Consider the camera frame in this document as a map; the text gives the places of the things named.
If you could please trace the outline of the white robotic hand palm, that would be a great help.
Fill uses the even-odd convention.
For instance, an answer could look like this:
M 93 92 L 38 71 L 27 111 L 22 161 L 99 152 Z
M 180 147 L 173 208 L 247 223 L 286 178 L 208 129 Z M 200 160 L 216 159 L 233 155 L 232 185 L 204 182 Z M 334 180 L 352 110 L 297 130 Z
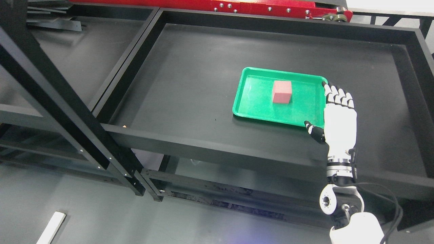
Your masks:
M 329 160 L 349 160 L 356 144 L 357 112 L 354 108 L 328 103 L 324 109 L 324 137 Z

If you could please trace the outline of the black white robotic thumb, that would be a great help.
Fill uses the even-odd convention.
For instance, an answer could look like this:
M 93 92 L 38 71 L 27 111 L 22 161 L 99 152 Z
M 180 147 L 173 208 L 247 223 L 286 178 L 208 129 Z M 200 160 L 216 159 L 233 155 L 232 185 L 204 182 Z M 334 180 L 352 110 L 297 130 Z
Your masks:
M 304 121 L 304 125 L 311 138 L 319 144 L 326 144 L 326 137 L 323 128 L 315 126 L 309 121 Z

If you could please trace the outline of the black white robotic fingers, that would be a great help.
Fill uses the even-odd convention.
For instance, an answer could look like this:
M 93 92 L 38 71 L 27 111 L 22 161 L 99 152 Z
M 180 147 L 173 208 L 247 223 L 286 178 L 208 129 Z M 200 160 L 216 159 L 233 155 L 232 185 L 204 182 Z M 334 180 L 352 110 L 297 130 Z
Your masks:
M 324 88 L 325 107 L 344 107 L 354 109 L 354 99 L 351 93 L 340 88 L 339 86 L 328 84 L 323 81 L 321 85 Z

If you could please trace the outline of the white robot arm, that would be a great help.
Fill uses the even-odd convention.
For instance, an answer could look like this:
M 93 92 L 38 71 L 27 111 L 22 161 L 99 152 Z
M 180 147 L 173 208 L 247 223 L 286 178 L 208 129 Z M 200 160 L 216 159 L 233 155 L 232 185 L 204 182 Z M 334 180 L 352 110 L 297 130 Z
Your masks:
M 356 187 L 355 145 L 357 112 L 349 92 L 322 82 L 325 96 L 323 127 L 305 121 L 308 134 L 328 145 L 327 185 L 319 204 L 332 219 L 333 244 L 382 244 L 384 232 L 375 215 L 365 211 L 365 203 Z

